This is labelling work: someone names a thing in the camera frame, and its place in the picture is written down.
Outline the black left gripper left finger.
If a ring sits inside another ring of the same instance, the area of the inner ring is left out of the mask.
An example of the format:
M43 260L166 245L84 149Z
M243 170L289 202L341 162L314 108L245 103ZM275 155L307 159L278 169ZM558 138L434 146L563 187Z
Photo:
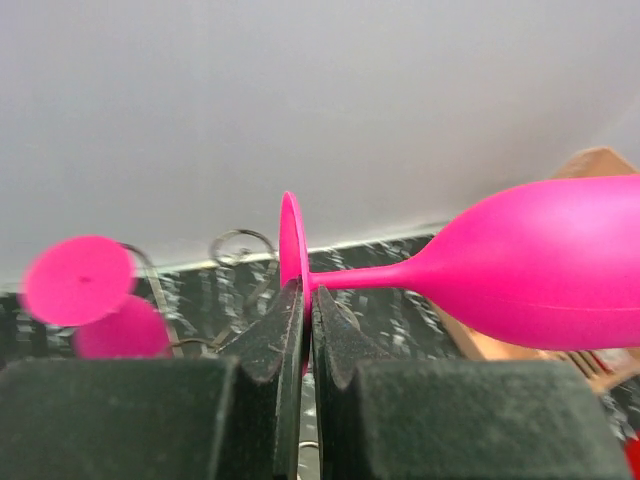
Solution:
M293 479L304 296L290 281L212 358L57 357L1 304L5 479Z

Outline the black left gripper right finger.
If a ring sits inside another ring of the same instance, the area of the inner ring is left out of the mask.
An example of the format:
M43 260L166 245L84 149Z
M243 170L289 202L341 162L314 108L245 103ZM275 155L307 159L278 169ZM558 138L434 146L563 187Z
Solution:
M400 360L318 290L313 364L325 479L628 479L578 372L549 361Z

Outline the pink wine glass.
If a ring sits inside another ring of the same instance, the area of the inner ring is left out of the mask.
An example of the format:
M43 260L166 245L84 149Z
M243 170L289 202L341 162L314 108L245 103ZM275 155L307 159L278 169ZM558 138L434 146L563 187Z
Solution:
M23 276L20 303L45 325L71 328L80 358L167 357L165 321L134 294L135 286L135 263L121 243L78 236L36 257Z
M280 279L305 296L400 288L506 343L558 340L563 311L595 310L624 340L639 341L639 178L543 180L468 208L416 255L396 264L318 273L310 269L297 199L285 193Z

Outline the red wine glass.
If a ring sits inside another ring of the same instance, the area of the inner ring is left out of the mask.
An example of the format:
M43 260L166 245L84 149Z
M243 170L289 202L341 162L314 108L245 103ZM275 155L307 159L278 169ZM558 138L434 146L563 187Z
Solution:
M640 480L640 439L629 438L624 447L634 480Z

